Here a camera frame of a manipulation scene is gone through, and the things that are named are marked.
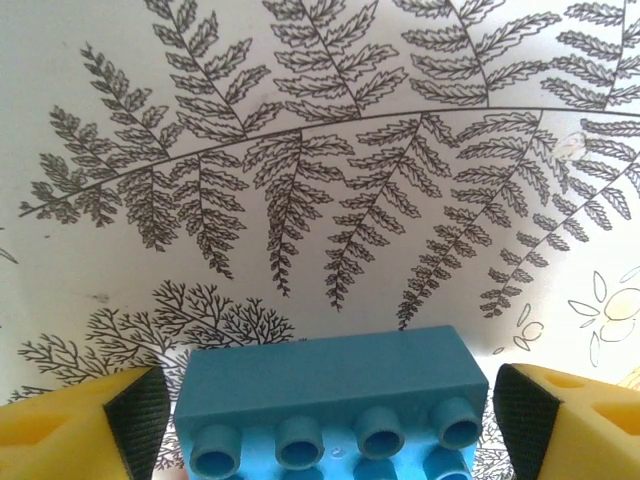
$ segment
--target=lego stud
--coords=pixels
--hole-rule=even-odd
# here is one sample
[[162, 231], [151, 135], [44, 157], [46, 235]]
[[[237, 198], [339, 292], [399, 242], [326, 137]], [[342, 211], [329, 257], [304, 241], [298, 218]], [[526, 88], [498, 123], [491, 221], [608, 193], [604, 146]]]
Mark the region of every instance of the lego stud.
[[313, 467], [324, 454], [320, 425], [311, 417], [291, 417], [276, 430], [276, 459], [289, 470]]
[[370, 460], [389, 458], [404, 446], [400, 420], [390, 408], [366, 410], [357, 418], [354, 430], [360, 453]]
[[429, 412], [429, 421], [440, 445], [459, 450], [474, 444], [482, 431], [482, 422], [471, 404], [464, 398], [454, 397], [435, 405]]
[[434, 448], [423, 464], [428, 480], [471, 480], [462, 454], [442, 447]]
[[193, 442], [189, 465], [206, 480], [224, 480], [240, 467], [240, 432], [226, 425], [212, 425], [200, 430]]

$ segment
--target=blue plastic block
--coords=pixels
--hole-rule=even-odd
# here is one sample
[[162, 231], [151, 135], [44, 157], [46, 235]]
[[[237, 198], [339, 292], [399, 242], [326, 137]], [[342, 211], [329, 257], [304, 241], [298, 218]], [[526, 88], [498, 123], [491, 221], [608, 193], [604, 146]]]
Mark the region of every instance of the blue plastic block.
[[470, 480], [487, 380], [451, 327], [193, 352], [192, 480]]

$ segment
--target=blue lego brick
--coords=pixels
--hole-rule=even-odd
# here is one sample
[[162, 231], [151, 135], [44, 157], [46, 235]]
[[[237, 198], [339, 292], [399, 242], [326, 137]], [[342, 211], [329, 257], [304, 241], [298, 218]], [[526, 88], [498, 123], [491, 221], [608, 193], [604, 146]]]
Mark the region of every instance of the blue lego brick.
[[192, 480], [465, 480], [487, 388], [452, 327], [197, 351], [174, 420]]

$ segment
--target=toy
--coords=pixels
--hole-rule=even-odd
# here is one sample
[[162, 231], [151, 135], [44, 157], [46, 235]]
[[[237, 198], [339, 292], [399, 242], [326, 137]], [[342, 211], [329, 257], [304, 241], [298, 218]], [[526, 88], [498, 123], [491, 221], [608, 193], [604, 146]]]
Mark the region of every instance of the toy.
[[149, 480], [169, 417], [160, 368], [0, 408], [0, 480]]
[[640, 479], [640, 392], [503, 365], [493, 402], [518, 480]]
[[467, 480], [487, 380], [451, 327], [191, 355], [192, 480]]

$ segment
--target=black rubber pad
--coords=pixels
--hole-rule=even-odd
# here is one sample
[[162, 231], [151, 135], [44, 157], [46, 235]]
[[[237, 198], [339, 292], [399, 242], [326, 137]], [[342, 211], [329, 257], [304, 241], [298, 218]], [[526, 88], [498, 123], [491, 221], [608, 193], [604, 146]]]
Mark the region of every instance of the black rubber pad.
[[169, 420], [169, 392], [160, 367], [104, 406], [120, 457], [131, 480], [150, 480]]
[[537, 480], [561, 402], [512, 365], [502, 365], [493, 407], [518, 480]]

